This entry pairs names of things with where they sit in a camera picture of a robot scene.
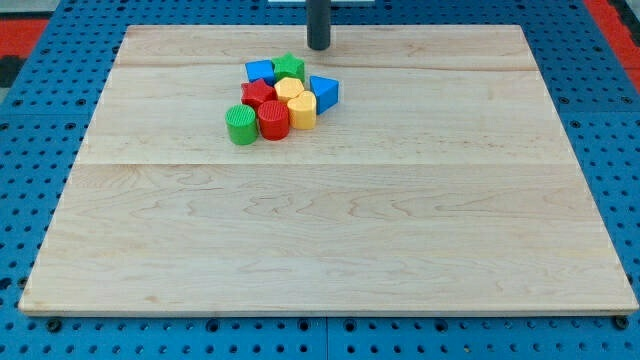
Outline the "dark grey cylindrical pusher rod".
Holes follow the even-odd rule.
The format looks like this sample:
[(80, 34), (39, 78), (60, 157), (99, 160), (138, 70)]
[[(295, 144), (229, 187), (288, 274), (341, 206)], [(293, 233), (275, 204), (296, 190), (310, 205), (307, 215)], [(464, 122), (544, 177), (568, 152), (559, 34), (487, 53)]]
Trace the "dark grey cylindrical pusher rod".
[(306, 0), (307, 46), (316, 51), (329, 48), (331, 42), (331, 1)]

